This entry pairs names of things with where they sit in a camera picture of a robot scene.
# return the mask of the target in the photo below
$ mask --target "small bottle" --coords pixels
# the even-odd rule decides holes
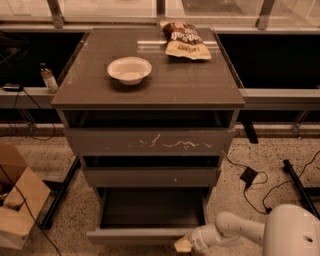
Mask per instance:
[[[52,70],[47,67],[46,63],[40,63],[40,74],[49,91],[56,93],[59,87],[56,79],[53,76]]]

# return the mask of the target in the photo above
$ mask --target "drawer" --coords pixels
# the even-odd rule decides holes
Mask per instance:
[[[82,171],[92,187],[213,187],[218,156],[84,157]]]
[[[221,155],[234,129],[66,129],[76,155]]]
[[[108,188],[94,244],[172,244],[207,223],[202,188]]]

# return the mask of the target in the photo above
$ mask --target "drawer front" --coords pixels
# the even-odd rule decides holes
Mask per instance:
[[[229,150],[233,129],[109,130],[66,129],[76,155],[221,155]]]
[[[171,244],[207,223],[201,188],[105,189],[95,244]]]
[[[214,187],[218,168],[87,168],[82,169],[91,187]]]

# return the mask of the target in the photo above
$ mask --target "white bowl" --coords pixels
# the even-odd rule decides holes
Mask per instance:
[[[108,66],[108,74],[125,85],[135,85],[151,72],[151,64],[138,57],[117,59]]]

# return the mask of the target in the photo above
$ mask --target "glass panel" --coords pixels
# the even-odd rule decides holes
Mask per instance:
[[[195,23],[255,25],[263,0],[166,0],[166,17]]]
[[[277,0],[269,27],[314,27],[320,22],[320,0]]]
[[[3,20],[51,20],[48,3],[44,0],[1,0],[0,15]]]
[[[59,0],[66,20],[103,21],[105,18],[150,18],[157,15],[156,0]]]

